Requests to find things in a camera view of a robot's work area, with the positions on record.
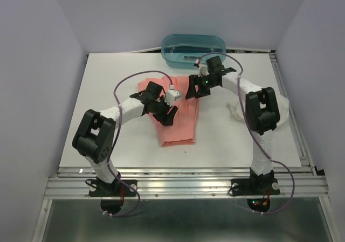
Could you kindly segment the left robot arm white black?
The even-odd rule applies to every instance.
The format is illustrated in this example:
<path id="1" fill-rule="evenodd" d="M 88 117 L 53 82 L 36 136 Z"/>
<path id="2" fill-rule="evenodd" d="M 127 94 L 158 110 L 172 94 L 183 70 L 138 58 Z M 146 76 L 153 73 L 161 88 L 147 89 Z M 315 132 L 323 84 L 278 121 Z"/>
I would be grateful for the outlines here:
<path id="1" fill-rule="evenodd" d="M 151 114 L 161 125 L 172 126 L 177 112 L 175 102 L 181 97 L 174 85 L 165 91 L 161 85 L 150 81 L 144 90 L 130 95 L 118 106 L 100 112 L 89 109 L 84 113 L 72 147 L 89 161 L 107 195 L 116 195 L 120 189 L 120 174 L 110 157 L 122 125 Z"/>

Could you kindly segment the white pleated skirt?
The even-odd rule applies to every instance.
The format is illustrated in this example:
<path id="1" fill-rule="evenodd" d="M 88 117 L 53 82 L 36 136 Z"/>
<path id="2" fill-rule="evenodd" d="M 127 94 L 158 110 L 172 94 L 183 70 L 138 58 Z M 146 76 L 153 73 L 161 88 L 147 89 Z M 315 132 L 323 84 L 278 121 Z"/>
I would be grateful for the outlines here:
<path id="1" fill-rule="evenodd" d="M 277 126 L 280 127 L 285 122 L 288 121 L 289 118 L 289 100 L 282 96 L 277 95 L 277 103 L 278 109 L 280 113 L 280 120 L 277 123 Z M 234 118 L 236 121 L 244 122 L 244 117 L 242 110 L 240 108 L 240 103 L 238 97 L 230 99 L 229 103 L 227 104 L 228 109 L 230 110 L 231 117 Z"/>

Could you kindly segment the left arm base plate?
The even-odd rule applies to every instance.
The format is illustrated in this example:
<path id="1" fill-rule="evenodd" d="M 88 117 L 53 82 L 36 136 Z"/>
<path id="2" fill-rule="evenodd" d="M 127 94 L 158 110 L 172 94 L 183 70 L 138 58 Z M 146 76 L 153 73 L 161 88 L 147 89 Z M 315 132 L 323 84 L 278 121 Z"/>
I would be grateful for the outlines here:
<path id="1" fill-rule="evenodd" d="M 88 197 L 99 197 L 100 209 L 103 215 L 119 218 L 128 217 L 139 205 L 141 200 L 140 194 L 137 190 L 137 180 L 114 180 L 113 183 L 108 184 L 99 178 L 85 180 L 85 184 L 89 187 Z M 126 197 L 136 197 L 136 204 L 130 210 L 123 210 Z"/>

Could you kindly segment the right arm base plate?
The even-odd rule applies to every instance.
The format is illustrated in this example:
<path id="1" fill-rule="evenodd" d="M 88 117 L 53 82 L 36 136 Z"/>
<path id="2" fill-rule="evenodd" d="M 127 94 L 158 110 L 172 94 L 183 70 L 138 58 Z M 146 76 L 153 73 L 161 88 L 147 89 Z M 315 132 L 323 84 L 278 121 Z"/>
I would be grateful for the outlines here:
<path id="1" fill-rule="evenodd" d="M 271 206 L 271 196 L 280 195 L 276 178 L 259 181 L 253 178 L 238 178 L 231 180 L 228 195 L 232 197 L 247 196 L 247 205 L 254 213 L 265 215 Z"/>

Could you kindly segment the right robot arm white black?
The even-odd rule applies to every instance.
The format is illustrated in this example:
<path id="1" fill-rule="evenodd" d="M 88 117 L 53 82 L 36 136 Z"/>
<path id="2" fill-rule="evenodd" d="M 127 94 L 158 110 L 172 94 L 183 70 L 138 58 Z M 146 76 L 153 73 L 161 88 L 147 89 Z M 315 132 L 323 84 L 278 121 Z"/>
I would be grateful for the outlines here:
<path id="1" fill-rule="evenodd" d="M 211 94 L 214 87 L 222 87 L 238 95 L 244 122 L 253 140 L 253 159 L 250 167 L 251 177 L 248 180 L 249 190 L 261 193 L 267 188 L 265 178 L 273 176 L 272 149 L 273 131 L 280 121 L 277 96 L 271 87 L 262 88 L 242 78 L 244 68 L 232 56 L 225 55 L 238 64 L 240 70 L 226 68 L 221 53 L 211 53 L 212 57 L 202 64 L 199 57 L 194 62 L 198 73 L 189 76 L 186 99 L 201 98 Z"/>

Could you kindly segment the pink skirt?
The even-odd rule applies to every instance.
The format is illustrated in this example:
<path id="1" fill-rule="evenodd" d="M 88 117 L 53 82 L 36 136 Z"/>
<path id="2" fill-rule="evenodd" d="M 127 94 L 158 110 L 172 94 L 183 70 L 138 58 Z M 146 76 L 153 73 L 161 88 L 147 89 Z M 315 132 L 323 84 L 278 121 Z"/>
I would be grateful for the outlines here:
<path id="1" fill-rule="evenodd" d="M 175 102 L 178 110 L 174 116 L 173 125 L 166 127 L 161 125 L 152 114 L 149 114 L 149 117 L 156 128 L 161 147 L 194 144 L 199 100 L 195 98 L 185 99 L 189 86 L 187 76 L 172 76 L 171 79 L 174 87 L 182 93 L 182 98 Z"/>

